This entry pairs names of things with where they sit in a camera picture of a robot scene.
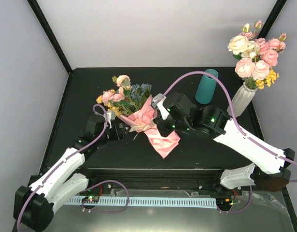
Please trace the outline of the cream ribbon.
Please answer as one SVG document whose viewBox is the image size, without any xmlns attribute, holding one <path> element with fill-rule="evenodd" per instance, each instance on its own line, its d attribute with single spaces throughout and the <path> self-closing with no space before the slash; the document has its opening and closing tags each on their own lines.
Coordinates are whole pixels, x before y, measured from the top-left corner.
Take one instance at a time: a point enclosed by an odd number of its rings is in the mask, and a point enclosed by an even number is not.
<svg viewBox="0 0 297 232">
<path fill-rule="evenodd" d="M 137 124 L 137 125 L 131 125 L 129 132 L 134 132 L 136 131 L 137 134 L 134 136 L 133 140 L 135 140 L 137 138 L 137 136 L 139 135 L 139 133 L 141 132 L 145 132 L 149 129 L 151 129 L 154 126 L 154 122 L 151 121 L 149 124 Z"/>
</svg>

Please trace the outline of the pink wrapping paper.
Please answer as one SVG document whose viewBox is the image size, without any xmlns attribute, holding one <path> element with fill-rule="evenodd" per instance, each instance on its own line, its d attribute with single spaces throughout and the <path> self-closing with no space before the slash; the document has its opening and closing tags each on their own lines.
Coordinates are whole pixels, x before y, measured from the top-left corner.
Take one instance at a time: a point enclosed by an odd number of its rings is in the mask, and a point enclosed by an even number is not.
<svg viewBox="0 0 297 232">
<path fill-rule="evenodd" d="M 149 124 L 157 116 L 157 110 L 151 106 L 152 96 L 149 96 L 143 107 L 129 116 L 120 115 L 119 118 L 129 126 L 137 124 Z M 180 137 L 172 132 L 168 137 L 162 137 L 156 124 L 149 130 L 143 132 L 154 150 L 162 157 L 168 154 L 179 144 Z"/>
</svg>

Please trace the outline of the artificial flower bunch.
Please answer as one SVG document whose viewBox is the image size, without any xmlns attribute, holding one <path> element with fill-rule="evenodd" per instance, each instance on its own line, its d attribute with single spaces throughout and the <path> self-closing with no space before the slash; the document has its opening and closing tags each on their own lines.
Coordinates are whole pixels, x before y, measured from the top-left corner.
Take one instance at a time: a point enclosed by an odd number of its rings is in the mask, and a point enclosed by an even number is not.
<svg viewBox="0 0 297 232">
<path fill-rule="evenodd" d="M 151 95 L 152 86 L 149 83 L 133 85 L 127 75 L 113 76 L 112 81 L 117 89 L 104 91 L 96 102 L 114 111 L 116 116 L 129 116 L 139 111 Z"/>
</svg>

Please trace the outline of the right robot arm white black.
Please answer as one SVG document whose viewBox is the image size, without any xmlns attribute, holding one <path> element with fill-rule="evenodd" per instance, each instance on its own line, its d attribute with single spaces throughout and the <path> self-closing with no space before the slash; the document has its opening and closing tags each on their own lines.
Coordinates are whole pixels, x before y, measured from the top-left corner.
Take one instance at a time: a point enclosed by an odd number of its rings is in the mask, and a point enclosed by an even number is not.
<svg viewBox="0 0 297 232">
<path fill-rule="evenodd" d="M 243 186 L 276 192 L 290 182 L 289 162 L 285 159 L 293 160 L 295 152 L 270 146 L 236 125 L 234 118 L 223 110 L 214 106 L 199 108 L 177 92 L 168 97 L 156 95 L 151 106 L 158 111 L 154 122 L 162 136 L 179 131 L 198 139 L 210 138 L 251 161 L 245 167 L 220 171 L 213 183 L 217 194 Z"/>
</svg>

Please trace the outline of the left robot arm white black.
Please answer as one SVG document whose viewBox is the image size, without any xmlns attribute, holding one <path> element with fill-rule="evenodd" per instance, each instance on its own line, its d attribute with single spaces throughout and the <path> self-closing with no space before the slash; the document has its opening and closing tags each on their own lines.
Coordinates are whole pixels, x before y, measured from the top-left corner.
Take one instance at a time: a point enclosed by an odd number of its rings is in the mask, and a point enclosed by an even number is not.
<svg viewBox="0 0 297 232">
<path fill-rule="evenodd" d="M 69 199 L 82 191 L 94 192 L 98 182 L 82 165 L 108 141 L 124 139 L 129 129 L 125 123 L 112 125 L 109 116 L 92 115 L 56 163 L 37 181 L 16 191 L 13 217 L 17 227 L 24 224 L 42 232 Z"/>
</svg>

